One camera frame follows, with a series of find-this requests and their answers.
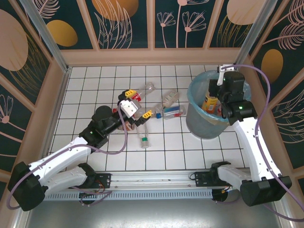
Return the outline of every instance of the trash can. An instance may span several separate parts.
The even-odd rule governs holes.
[[[201,139],[213,139],[229,126],[228,119],[209,114],[201,108],[209,89],[210,79],[218,78],[219,73],[217,71],[207,71],[197,75],[188,88],[189,106],[186,124],[189,131]],[[244,83],[244,99],[251,100],[250,86],[246,82]]]

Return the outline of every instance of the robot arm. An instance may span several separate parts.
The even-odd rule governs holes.
[[[251,175],[236,169],[229,162],[215,163],[211,169],[217,174],[217,178],[238,189],[247,205],[254,206],[280,200],[284,196],[285,190],[268,170],[257,145],[254,131],[257,114],[252,103],[243,99],[244,81],[245,78],[241,73],[228,68],[226,71],[220,72],[219,80],[210,81],[209,92],[211,96],[219,99],[222,104],[222,117],[229,120],[230,125],[240,137],[249,161]],[[290,188],[292,184],[290,178],[283,177],[275,165],[260,129],[258,129],[258,138],[264,154],[271,164],[272,171]]]
[[[122,118],[130,124],[137,126],[144,124],[151,117],[151,111],[145,113],[138,120],[133,115],[141,108],[136,100],[130,99],[136,91],[127,90],[119,96],[119,106]],[[9,191],[31,171],[29,175],[14,191],[13,197],[24,211],[31,210],[40,204],[46,195],[77,186],[79,188],[88,188],[94,181],[96,173],[87,164],[82,163],[77,167],[62,171],[65,167],[93,153],[90,147],[100,148],[108,142],[107,136],[122,125],[119,113],[112,113],[108,106],[97,108],[92,116],[92,121],[71,143],[51,154],[48,157],[40,159],[26,165],[24,162],[17,164],[12,172],[8,184]]]

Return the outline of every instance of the plastic bottle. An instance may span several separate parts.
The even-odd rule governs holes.
[[[132,99],[136,99],[138,102],[143,100],[148,94],[152,93],[155,90],[155,86],[152,82],[149,82],[145,85],[145,87],[136,90],[136,95],[132,97]]]
[[[206,92],[205,100],[202,105],[202,110],[209,114],[213,114],[217,105],[218,99],[216,97],[210,96],[209,91]]]
[[[164,108],[171,107],[178,99],[180,98],[179,93],[176,90],[170,90],[166,95],[163,97],[162,102],[155,106],[155,110],[157,113],[161,113]]]
[[[147,125],[144,123],[142,125],[136,126],[136,131],[138,138],[141,141],[141,147],[146,149],[150,147],[149,140],[148,140],[148,128]]]
[[[156,118],[164,118],[164,119],[171,119],[174,117],[180,117],[186,114],[186,109],[183,105],[173,106],[170,108],[164,108],[161,113],[156,114]]]
[[[137,110],[137,112],[134,114],[135,118],[140,118],[143,114],[145,114],[147,111],[151,110],[152,111],[152,116],[151,117],[155,117],[156,116],[156,109],[155,108],[140,108],[139,110]]]

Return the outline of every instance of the white tiled floor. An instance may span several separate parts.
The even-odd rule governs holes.
[[[180,93],[177,105],[187,109],[187,88],[192,79],[216,68],[216,65],[74,67],[50,152],[76,138],[87,127],[97,107],[117,107],[117,97],[123,90],[138,89],[147,82],[153,82],[156,90],[142,100],[142,106],[154,107],[164,94],[175,88]],[[185,116],[169,120],[151,118],[147,127],[151,146],[146,150],[140,147],[136,131],[131,131],[124,152],[93,153],[79,163],[87,162],[96,171],[208,169],[212,163],[224,159],[238,168],[248,167],[244,150],[231,127],[212,140],[193,136]],[[123,142],[123,132],[116,130],[101,149],[114,152]]]

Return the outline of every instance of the orange bottle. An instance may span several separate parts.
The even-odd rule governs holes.
[[[209,91],[206,93],[205,101],[202,105],[202,110],[209,114],[213,114],[217,105],[218,99],[216,97],[210,96]]]

